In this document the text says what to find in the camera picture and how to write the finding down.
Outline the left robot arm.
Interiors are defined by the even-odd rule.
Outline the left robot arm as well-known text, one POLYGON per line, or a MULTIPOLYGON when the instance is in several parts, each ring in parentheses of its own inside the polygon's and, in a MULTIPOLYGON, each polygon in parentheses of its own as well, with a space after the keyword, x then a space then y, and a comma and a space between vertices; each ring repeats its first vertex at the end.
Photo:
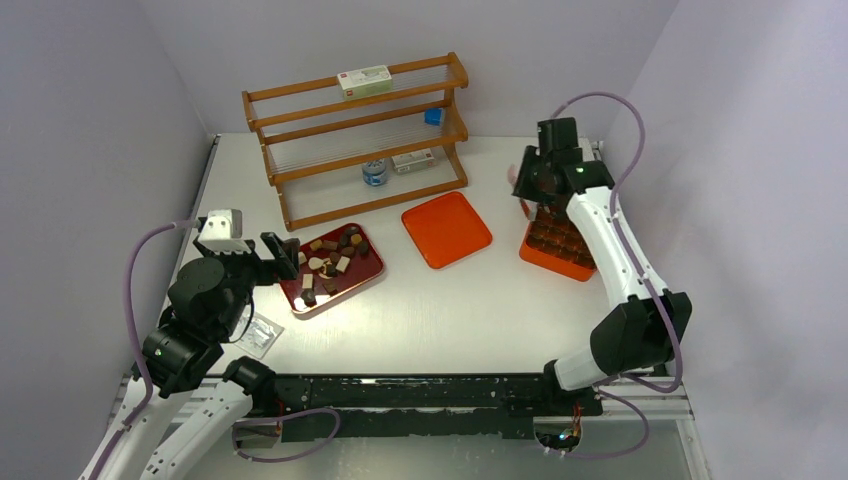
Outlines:
POLYGON ((126 395, 84 479, 181 479, 226 430, 247 413, 273 409, 274 371, 242 357, 227 368, 207 401, 174 432, 174 416, 190 400, 230 343, 253 290, 294 280, 300 242, 273 232, 260 236, 271 256, 262 259, 252 240, 224 231, 199 230, 199 258, 185 264, 168 290, 169 306, 144 340, 132 307, 125 315, 135 363, 126 395))

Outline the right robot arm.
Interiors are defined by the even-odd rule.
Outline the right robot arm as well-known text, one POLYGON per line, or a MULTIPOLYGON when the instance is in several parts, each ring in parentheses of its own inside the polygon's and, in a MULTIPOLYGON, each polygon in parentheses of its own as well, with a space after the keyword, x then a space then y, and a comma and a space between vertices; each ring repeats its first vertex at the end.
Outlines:
POLYGON ((524 151, 513 194, 551 208, 576 227, 611 307, 584 347, 546 368, 554 378, 541 385, 540 402, 548 412, 562 414, 576 403, 578 390, 632 370, 672 362, 680 372, 681 340, 692 303, 651 267, 620 208, 606 165, 584 159, 575 120, 540 121, 537 135, 537 145, 524 151))

